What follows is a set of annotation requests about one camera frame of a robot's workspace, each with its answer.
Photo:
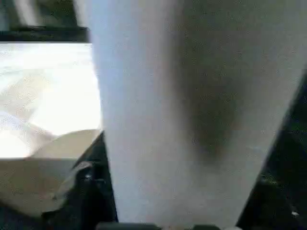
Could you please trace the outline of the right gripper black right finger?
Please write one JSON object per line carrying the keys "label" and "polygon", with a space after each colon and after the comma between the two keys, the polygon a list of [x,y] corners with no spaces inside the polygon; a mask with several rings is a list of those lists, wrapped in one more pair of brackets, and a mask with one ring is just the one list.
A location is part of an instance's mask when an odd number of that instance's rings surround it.
{"label": "right gripper black right finger", "polygon": [[289,134],[278,139],[236,225],[243,230],[307,228],[307,151]]}

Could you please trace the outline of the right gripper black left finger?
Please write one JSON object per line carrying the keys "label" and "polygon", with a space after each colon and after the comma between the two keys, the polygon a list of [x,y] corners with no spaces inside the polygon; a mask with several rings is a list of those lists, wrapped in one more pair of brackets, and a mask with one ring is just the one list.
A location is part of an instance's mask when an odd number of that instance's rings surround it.
{"label": "right gripper black left finger", "polygon": [[104,132],[73,165],[53,199],[59,207],[42,214],[49,230],[94,230],[100,222],[118,221]]}

